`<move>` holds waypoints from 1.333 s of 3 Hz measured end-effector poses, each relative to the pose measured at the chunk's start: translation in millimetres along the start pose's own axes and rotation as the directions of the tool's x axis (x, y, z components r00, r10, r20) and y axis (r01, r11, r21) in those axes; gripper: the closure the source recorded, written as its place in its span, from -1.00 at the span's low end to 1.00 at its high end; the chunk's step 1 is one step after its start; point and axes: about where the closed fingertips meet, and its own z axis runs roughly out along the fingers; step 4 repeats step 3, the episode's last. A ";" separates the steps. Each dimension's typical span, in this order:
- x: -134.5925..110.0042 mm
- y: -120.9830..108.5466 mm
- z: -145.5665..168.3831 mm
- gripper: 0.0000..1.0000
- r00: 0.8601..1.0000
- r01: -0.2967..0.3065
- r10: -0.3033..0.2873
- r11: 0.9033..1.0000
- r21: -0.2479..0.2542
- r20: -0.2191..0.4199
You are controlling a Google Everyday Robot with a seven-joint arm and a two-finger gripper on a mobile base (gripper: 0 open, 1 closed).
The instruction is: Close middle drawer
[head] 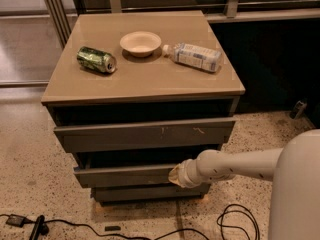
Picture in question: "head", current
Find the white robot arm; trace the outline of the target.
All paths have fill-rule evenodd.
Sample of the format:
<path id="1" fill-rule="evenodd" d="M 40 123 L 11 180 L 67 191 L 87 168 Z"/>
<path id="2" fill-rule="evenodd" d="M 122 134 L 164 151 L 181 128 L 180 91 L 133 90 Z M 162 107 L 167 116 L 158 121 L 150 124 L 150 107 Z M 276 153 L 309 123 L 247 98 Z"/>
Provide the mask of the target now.
<path id="1" fill-rule="evenodd" d="M 272 183 L 269 240 L 320 240 L 320 130 L 306 131 L 284 147 L 227 154 L 204 150 L 177 164 L 170 182 L 193 188 L 235 175 Z"/>

